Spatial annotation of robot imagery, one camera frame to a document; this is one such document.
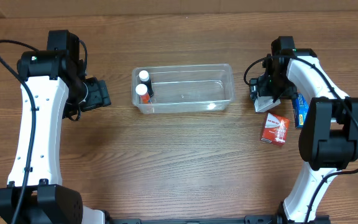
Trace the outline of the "white carton box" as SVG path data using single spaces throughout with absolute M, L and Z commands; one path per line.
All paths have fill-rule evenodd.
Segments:
M 266 112 L 281 103 L 280 99 L 273 100 L 272 96 L 258 96 L 254 101 L 254 108 L 256 113 Z

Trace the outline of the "orange bottle white cap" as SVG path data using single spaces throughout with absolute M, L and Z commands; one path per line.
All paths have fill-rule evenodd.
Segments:
M 138 84 L 135 88 L 135 92 L 139 95 L 141 102 L 148 104 L 151 102 L 148 88 L 145 84 Z

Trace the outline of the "red and white box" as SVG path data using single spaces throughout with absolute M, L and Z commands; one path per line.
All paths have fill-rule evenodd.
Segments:
M 267 113 L 260 140 L 276 146 L 283 146 L 287 139 L 290 120 Z

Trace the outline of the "blue box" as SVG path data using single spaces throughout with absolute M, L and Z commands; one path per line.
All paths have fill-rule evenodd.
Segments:
M 300 93 L 298 94 L 297 98 L 293 99 L 291 102 L 293 106 L 295 127 L 302 128 L 309 108 L 308 103 Z

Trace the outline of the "black bottle white cap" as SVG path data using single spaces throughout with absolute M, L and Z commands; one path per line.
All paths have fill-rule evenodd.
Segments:
M 141 81 L 141 84 L 144 84 L 147 87 L 149 96 L 153 97 L 154 91 L 152 88 L 152 81 L 149 72 L 146 70 L 141 70 L 139 72 L 139 79 Z

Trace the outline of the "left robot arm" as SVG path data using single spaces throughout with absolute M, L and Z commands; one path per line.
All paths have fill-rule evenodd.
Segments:
M 64 187 L 60 170 L 62 121 L 109 106 L 106 83 L 87 77 L 85 43 L 67 30 L 51 30 L 45 50 L 28 46 L 11 69 L 20 82 L 22 117 L 14 165 L 0 188 L 7 223 L 110 223 L 107 211 L 83 204 Z

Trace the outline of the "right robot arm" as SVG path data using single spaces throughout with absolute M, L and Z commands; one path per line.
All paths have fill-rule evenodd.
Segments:
M 245 223 L 330 223 L 316 216 L 320 201 L 339 175 L 358 173 L 358 98 L 338 88 L 312 49 L 298 49 L 293 37 L 280 36 L 259 59 L 265 73 L 245 79 L 255 111 L 267 112 L 282 99 L 303 95 L 308 112 L 298 147 L 301 171 L 274 215 L 247 215 Z

